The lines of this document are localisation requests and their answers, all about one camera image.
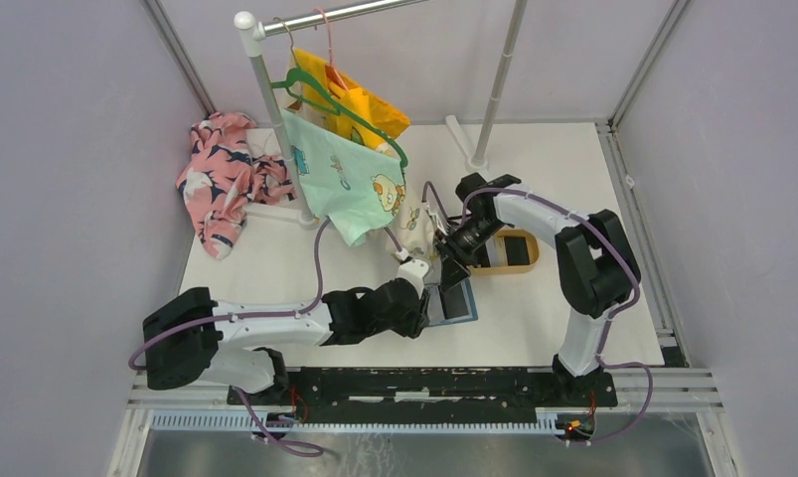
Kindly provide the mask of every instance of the gray floor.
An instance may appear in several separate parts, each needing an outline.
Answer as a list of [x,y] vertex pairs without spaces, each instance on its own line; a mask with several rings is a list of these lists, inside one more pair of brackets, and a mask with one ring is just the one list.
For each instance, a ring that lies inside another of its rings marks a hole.
[[[629,417],[601,415],[598,434]],[[632,432],[566,449],[538,435],[290,434],[330,449],[293,457],[240,432],[153,431],[138,475],[169,476],[712,476],[693,414],[648,415]]]

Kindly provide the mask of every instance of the mint green cloth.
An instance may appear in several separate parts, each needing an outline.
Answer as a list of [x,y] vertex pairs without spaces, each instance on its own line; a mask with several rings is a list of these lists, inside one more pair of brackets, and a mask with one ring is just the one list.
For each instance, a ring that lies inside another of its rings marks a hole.
[[388,226],[404,200],[399,159],[281,111],[299,183],[314,215],[328,217],[349,246]]

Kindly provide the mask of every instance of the cartoon print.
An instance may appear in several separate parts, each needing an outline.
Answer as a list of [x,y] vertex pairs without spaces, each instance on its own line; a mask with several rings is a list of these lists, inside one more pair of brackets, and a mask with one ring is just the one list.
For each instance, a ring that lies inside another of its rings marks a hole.
[[340,164],[340,159],[338,159],[337,156],[331,156],[331,167],[333,167],[340,176],[340,185],[343,187],[343,189],[351,191],[352,186],[350,186],[349,182],[346,180],[346,174],[343,172],[343,165]]
[[416,228],[416,221],[419,220],[419,207],[415,209],[410,209],[410,220],[407,221],[407,225],[402,227],[406,231],[412,231]]
[[385,212],[392,212],[395,216],[399,213],[401,202],[404,201],[404,184],[397,185],[384,174],[372,178],[373,189],[378,194],[381,207]]
[[355,144],[360,144],[362,146],[365,145],[364,136],[362,136],[361,133],[358,132],[358,130],[355,129],[354,127],[352,128],[352,133],[349,134],[349,140],[351,140]]
[[308,169],[308,164],[305,162],[305,153],[296,146],[291,147],[293,148],[293,161],[296,163],[296,169],[299,170],[299,175],[304,176],[305,174],[309,174],[311,171]]

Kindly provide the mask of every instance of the pink patterned garment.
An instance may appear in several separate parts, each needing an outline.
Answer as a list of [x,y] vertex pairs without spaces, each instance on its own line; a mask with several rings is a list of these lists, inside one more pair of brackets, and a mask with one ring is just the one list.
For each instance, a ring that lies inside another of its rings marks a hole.
[[246,223],[243,206],[278,204],[295,192],[278,156],[253,159],[246,130],[254,121],[243,114],[216,112],[191,127],[191,163],[176,183],[203,248],[226,258]]

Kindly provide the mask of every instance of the metal pole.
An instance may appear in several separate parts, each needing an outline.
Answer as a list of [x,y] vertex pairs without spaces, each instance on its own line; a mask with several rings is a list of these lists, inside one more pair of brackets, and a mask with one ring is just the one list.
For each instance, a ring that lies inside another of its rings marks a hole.
[[263,97],[264,104],[266,104],[269,120],[272,123],[272,130],[275,132],[278,147],[281,149],[281,157],[287,165],[287,170],[290,174],[290,182],[293,183],[293,188],[296,190],[296,198],[301,201],[302,208],[299,213],[299,224],[302,225],[302,227],[311,228],[316,225],[314,214],[311,212],[310,207],[308,207],[308,201],[305,200],[305,194],[302,192],[301,184],[299,184],[299,168],[296,165],[296,161],[291,160],[293,149],[290,146],[290,139],[287,137],[287,131],[284,129],[284,119],[281,117],[281,109],[278,107],[275,94],[272,92],[269,73],[264,63],[264,56],[261,53],[261,43],[253,39],[255,17],[249,12],[240,12],[235,15],[235,26],[240,30],[240,39],[243,42],[243,48],[246,50],[249,61],[252,63],[252,71],[255,73],[255,79],[258,81],[258,87],[261,90],[261,97]]
[[492,94],[489,96],[489,104],[487,104],[486,114],[483,116],[478,145],[469,164],[475,169],[486,167],[486,158],[484,158],[486,146],[489,143],[489,135],[492,133],[492,123],[498,113],[498,100],[501,99],[501,91],[504,89],[504,81],[507,79],[507,71],[510,69],[510,60],[513,58],[513,50],[516,48],[516,39],[519,37],[519,29],[522,27],[522,18],[525,16],[527,4],[527,0],[516,0],[513,17],[510,18],[510,29],[507,31],[504,52],[501,54],[501,62],[498,64],[498,72],[495,73],[495,82],[492,84]]
[[[344,7],[337,7],[325,11],[325,16],[329,21],[335,22],[337,20],[345,20],[347,18],[358,17],[368,13],[381,12],[383,10],[390,10],[395,7],[403,7],[413,3],[424,2],[425,0],[379,0],[375,2],[359,2]],[[316,27],[325,24],[325,19],[321,13],[308,12],[298,17],[291,17],[284,19],[284,23],[274,22],[266,25],[258,25],[259,35],[263,38],[271,37],[287,33],[284,25],[287,25],[291,31],[301,30],[308,27]]]

